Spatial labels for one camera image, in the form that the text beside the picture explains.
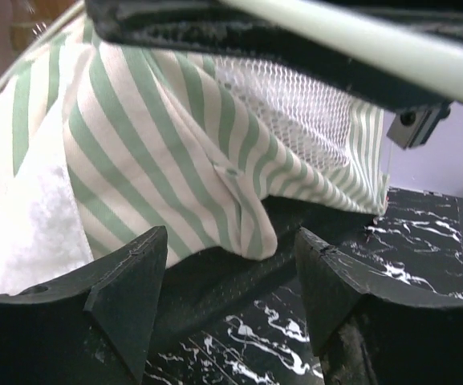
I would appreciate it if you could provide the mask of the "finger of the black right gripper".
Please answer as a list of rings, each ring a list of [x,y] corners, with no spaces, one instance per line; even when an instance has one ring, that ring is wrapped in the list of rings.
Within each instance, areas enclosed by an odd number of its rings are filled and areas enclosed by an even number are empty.
[[[86,1],[103,40],[137,47],[265,59],[392,112],[445,97],[398,79],[222,1]],[[337,1],[345,10],[463,43],[463,1]]]

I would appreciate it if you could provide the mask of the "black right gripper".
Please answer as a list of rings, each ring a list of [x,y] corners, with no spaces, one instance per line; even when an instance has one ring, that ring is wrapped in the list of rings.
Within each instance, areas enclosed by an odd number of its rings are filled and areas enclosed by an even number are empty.
[[[450,103],[399,114],[392,121],[387,137],[402,149],[420,147],[427,143],[437,125],[449,115]]]

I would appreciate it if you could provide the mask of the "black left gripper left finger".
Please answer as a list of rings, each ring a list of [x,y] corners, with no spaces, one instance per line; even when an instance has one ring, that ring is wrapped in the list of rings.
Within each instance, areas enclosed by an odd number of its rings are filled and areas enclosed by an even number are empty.
[[[156,227],[15,296],[0,295],[0,384],[139,384],[167,254]]]

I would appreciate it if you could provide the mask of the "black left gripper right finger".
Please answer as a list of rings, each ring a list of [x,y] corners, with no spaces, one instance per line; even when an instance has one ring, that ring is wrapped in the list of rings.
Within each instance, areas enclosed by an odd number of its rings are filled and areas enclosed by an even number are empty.
[[[463,384],[463,300],[410,286],[300,229],[294,257],[327,384]]]

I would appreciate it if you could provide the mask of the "green striped pet tent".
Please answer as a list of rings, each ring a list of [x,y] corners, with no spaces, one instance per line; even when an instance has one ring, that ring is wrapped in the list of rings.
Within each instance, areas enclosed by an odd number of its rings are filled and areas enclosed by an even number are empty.
[[[0,92],[0,294],[152,227],[167,265],[278,246],[263,201],[384,214],[383,113],[263,60],[122,47],[78,17]]]

